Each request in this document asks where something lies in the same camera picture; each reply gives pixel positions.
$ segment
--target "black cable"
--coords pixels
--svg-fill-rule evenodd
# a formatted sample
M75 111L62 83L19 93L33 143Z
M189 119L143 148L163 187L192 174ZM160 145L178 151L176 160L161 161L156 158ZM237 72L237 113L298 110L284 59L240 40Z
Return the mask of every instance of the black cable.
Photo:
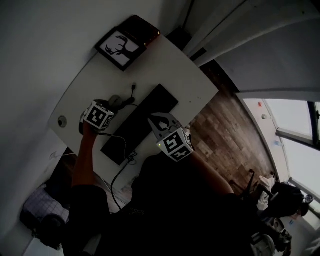
M104 133L104 132L99 132L98 135L109 136L109 137L113 136L112 134Z
M123 172L123 170L127 167L128 163L129 163L129 162L127 162L127 163L125 164L125 166L122 167L122 169L118 172L118 174L113 178L113 181L111 182L111 195L112 195L112 198L113 198L115 204L119 207L119 210L121 210L121 207L120 207L120 205L118 204L118 202L117 202L117 200L116 200L116 198L115 198L115 194L114 194L113 188L114 188L114 183L115 183L116 179L117 179L118 176Z
M113 190L113 186L114 186L114 183L116 181L116 179L119 177L119 175L123 172L123 170L127 167L127 165L129 165L129 163L131 162L134 162L134 164L130 164L132 166L134 166L137 161L135 160L135 157L138 155L138 153L134 150L128 157L127 157L127 160L128 162L126 162L126 164L124 165L124 167L121 168L121 170L118 172L118 174L113 178L112 182L111 182L111 195L112 195L112 198L115 202L115 204L118 206L119 210L121 210L122 208L120 207L120 205L118 204L116 198L115 198L115 194L114 194L114 190Z
M134 90L136 89L137 85L134 83L133 85L131 85L131 89L132 89L132 93L131 93L131 97L134 95Z
M99 175L98 175L98 177L103 181L103 183L104 183L105 186L107 187L108 191L111 193L111 188L108 186L108 184L106 183L106 181L105 181L103 178L101 178ZM117 197L116 194L114 194L114 196L115 196L115 198L118 199L121 203L123 203L124 205L127 205L127 203L124 202L124 201L122 201L119 197Z
M128 104L127 106L129 106L129 105L139 107L139 106L138 106L138 105L136 105L136 104Z

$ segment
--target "hand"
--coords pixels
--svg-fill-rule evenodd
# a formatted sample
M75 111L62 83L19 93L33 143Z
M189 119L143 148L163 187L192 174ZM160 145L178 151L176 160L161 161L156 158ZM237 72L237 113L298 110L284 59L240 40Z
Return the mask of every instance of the hand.
M96 140L98 134L95 133L91 125L84 121L83 122L83 138L85 139L91 139L91 140Z

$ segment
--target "white cube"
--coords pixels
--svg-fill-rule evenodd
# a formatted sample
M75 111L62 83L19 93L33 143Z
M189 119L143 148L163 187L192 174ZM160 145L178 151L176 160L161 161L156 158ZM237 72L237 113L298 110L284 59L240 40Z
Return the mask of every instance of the white cube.
M159 141L157 146L176 162L184 159L194 151L188 135L182 128L177 129Z
M104 130L108 127L114 115L115 114L113 112L93 101L84 116L84 121L88 122L98 130Z

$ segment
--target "window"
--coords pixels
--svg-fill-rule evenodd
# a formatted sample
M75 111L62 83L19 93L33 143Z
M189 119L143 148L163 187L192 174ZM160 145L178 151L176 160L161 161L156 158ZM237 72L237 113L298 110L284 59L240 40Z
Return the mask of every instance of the window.
M282 139L290 176L320 195L320 151Z
M266 99L278 128L276 135L320 151L319 102Z

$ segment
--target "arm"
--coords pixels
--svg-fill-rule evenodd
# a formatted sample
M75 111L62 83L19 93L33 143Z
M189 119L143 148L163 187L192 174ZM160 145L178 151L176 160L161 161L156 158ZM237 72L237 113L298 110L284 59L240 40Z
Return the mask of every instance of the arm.
M209 186L219 195L234 194L229 183L222 178L211 166L203 161L197 152L193 152L190 157L190 163L205 179Z
M72 187L77 185L93 185L95 183L92 149L97 134L94 133L90 124L83 122L83 138L78 158L74 166Z

